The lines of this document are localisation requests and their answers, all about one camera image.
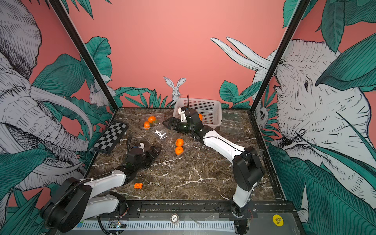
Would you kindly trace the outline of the orange container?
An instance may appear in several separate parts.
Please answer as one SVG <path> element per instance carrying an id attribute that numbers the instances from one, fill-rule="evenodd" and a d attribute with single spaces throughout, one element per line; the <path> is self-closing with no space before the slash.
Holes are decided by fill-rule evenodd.
<path id="1" fill-rule="evenodd" d="M 184 145 L 184 140 L 179 138 L 176 140 L 175 144 L 177 147 L 182 147 Z"/>
<path id="2" fill-rule="evenodd" d="M 183 149 L 182 146 L 177 146 L 177 147 L 175 148 L 175 154 L 176 154 L 176 155 L 181 155 L 181 154 L 183 154 L 183 152 L 184 152 L 184 149 Z"/>

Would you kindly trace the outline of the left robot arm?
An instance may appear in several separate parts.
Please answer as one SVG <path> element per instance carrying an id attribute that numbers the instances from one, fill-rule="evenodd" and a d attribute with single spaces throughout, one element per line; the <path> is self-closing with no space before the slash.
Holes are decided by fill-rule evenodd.
<path id="1" fill-rule="evenodd" d="M 101 196 L 112 188 L 129 184 L 137 172 L 152 165 L 162 147 L 152 146 L 144 150 L 143 145 L 129 148 L 122 164 L 109 173 L 78 180 L 69 178 L 42 208 L 40 216 L 47 229 L 66 233 L 82 220 L 109 214 L 122 218 L 129 214 L 126 198 L 118 193 Z"/>

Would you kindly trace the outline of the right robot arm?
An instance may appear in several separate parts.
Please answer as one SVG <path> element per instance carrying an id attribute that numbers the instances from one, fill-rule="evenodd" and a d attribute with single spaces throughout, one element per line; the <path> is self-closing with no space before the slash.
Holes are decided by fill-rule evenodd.
<path id="1" fill-rule="evenodd" d="M 184 106 L 180 109 L 180 115 L 180 118 L 170 117 L 164 120 L 163 125 L 169 130 L 190 135 L 232 163 L 237 184 L 232 204 L 234 208 L 244 208 L 250 201 L 253 189 L 264 176 L 258 151 L 251 146 L 245 148 L 236 145 L 222 137 L 213 128 L 203 124 L 195 109 Z"/>

